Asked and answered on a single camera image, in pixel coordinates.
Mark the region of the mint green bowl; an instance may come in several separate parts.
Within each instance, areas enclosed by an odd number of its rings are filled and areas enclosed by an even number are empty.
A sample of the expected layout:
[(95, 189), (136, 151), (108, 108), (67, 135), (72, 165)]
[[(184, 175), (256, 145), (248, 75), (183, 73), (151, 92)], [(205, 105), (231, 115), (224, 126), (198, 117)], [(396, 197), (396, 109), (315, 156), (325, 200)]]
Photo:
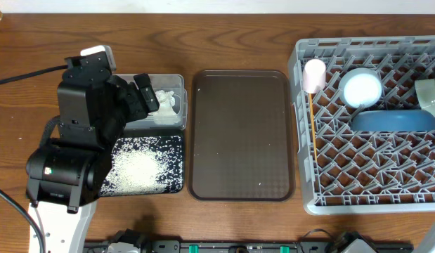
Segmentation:
[(417, 80), (415, 91), (420, 107), (435, 117), (435, 79)]

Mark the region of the white napkin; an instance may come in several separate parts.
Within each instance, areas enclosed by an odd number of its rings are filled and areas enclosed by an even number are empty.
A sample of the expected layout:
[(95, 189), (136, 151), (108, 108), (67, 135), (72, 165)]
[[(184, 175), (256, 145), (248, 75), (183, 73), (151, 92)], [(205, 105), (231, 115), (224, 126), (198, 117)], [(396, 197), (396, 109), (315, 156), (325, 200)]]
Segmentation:
[(176, 116), (173, 107), (175, 106), (175, 97), (173, 91), (159, 90), (155, 92), (156, 98), (160, 104), (158, 111), (152, 112), (154, 117), (171, 117)]

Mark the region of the dark blue plate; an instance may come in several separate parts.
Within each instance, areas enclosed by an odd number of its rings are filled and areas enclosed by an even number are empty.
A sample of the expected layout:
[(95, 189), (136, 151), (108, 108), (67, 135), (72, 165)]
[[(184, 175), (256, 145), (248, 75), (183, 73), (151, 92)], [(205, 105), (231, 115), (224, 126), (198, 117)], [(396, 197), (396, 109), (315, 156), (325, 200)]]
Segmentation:
[(358, 113), (352, 131), (431, 131), (435, 117), (425, 110), (373, 110)]

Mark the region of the light blue bowl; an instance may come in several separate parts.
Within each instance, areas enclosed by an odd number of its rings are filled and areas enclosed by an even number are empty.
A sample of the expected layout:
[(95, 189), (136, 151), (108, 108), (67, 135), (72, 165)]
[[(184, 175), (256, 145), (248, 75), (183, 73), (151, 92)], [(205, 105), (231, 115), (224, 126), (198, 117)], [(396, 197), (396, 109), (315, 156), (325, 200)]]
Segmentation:
[(341, 101), (350, 108), (368, 108), (379, 101), (382, 83), (374, 70), (356, 68), (347, 72), (339, 82)]

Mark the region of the pink cup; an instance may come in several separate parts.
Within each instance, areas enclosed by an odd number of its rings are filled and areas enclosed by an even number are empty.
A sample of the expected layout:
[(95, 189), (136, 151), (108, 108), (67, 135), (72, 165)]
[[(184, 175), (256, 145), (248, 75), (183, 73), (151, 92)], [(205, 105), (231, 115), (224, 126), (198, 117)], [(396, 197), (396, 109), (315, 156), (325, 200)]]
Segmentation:
[(303, 69), (302, 89), (307, 93), (318, 93), (325, 87), (326, 65), (317, 58), (306, 62)]

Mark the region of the wooden chopstick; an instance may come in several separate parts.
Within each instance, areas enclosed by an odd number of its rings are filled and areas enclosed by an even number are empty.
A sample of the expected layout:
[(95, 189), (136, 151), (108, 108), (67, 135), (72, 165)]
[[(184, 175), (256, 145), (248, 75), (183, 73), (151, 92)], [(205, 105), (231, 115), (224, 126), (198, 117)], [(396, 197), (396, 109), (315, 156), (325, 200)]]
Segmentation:
[(311, 121), (311, 135), (312, 135), (312, 141), (313, 141), (313, 154), (315, 161), (317, 162), (317, 150), (316, 150), (316, 130), (315, 130), (315, 122), (314, 122), (314, 113), (313, 113), (313, 101), (312, 101), (312, 94), (308, 93), (308, 99), (309, 99), (309, 113), (310, 113), (310, 121)]

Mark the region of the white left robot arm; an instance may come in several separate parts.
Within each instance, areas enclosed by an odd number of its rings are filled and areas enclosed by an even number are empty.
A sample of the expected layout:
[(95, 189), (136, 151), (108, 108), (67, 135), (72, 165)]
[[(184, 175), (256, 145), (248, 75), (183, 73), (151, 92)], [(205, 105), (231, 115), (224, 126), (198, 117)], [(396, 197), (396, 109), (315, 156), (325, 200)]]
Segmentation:
[(115, 75), (104, 52), (66, 58), (58, 85), (60, 114), (45, 126), (26, 171), (30, 252), (81, 252), (112, 149), (127, 123), (160, 104), (148, 74)]

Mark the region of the grey dishwasher rack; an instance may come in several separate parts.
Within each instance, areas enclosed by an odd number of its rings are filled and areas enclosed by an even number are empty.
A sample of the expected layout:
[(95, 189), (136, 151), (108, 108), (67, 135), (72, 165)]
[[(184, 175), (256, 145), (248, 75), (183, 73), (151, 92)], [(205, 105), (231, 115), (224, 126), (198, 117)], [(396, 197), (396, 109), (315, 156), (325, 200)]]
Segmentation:
[[(326, 65), (325, 87), (312, 94), (313, 154), (307, 61)], [(352, 131), (358, 109), (341, 101), (341, 78), (374, 70), (382, 95), (374, 110), (418, 108), (414, 83), (431, 78), (435, 35), (300, 39), (288, 60), (297, 121), (298, 170), (304, 209), (312, 215), (435, 212), (435, 130)]]

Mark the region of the clear plastic bin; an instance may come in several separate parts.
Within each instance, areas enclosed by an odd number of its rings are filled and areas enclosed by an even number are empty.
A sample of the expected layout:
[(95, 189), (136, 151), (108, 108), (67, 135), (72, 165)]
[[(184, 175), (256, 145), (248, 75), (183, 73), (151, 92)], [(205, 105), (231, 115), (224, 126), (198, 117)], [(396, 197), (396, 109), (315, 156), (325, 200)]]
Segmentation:
[(149, 74), (152, 88), (160, 104), (158, 111), (145, 119), (126, 124), (126, 130), (166, 129), (184, 130), (187, 123), (188, 96), (184, 79), (179, 74)]

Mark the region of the brown serving tray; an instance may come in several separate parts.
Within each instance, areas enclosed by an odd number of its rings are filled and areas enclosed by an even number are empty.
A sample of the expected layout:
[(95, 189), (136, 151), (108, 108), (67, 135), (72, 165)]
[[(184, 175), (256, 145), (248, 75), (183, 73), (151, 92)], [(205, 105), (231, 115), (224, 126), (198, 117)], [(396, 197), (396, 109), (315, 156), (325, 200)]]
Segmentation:
[(203, 70), (193, 79), (188, 190), (201, 201), (294, 194), (292, 112), (277, 70)]

